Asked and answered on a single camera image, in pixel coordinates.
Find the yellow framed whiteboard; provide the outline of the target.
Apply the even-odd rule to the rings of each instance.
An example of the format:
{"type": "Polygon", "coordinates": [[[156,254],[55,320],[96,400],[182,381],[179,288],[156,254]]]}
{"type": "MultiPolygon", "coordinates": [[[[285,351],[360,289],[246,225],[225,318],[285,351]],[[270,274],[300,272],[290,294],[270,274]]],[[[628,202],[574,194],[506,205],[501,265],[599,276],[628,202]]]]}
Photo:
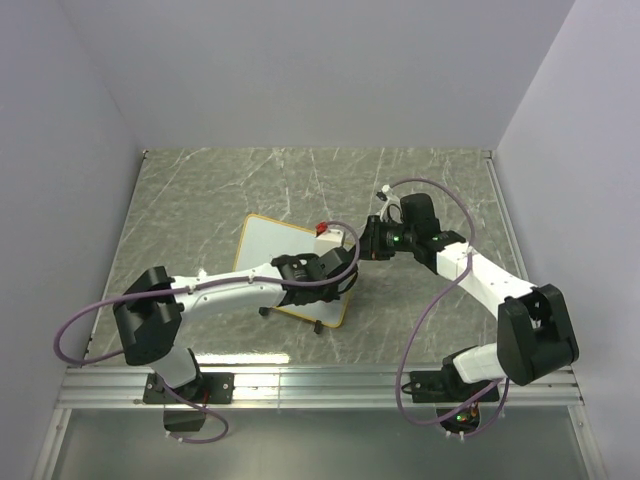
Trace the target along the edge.
{"type": "MultiPolygon", "coordinates": [[[[314,229],[249,214],[244,220],[233,270],[243,271],[283,254],[314,253],[314,243],[314,229]]],[[[312,323],[320,321],[327,328],[338,328],[344,320],[350,295],[347,292],[331,303],[289,305],[276,307],[276,310],[312,323]]]]}

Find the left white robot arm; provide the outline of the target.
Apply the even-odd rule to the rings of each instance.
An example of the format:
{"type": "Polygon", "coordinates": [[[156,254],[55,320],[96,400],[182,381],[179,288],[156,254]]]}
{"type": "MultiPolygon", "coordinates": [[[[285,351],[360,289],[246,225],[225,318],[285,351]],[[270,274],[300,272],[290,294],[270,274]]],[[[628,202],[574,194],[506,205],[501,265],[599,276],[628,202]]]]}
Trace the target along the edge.
{"type": "Polygon", "coordinates": [[[344,247],[322,255],[281,255],[202,279],[151,268],[113,306],[126,363],[151,368],[178,401],[197,401],[206,381],[192,350],[175,345],[183,322],[241,308],[328,303],[340,298],[340,284],[356,272],[355,250],[344,247]]]}

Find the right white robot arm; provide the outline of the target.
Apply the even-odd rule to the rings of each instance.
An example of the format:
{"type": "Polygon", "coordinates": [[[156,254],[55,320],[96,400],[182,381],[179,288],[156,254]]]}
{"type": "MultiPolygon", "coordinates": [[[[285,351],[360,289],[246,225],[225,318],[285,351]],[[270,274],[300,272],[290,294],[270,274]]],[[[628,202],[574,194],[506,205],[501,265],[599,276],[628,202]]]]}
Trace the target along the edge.
{"type": "Polygon", "coordinates": [[[463,289],[497,321],[495,342],[444,358],[435,391],[465,400],[493,380],[526,386],[579,358],[579,346],[562,292],[536,286],[485,258],[455,231],[444,231],[431,197],[377,194],[381,211],[360,236],[362,260],[386,261],[409,253],[422,266],[463,289]]]}

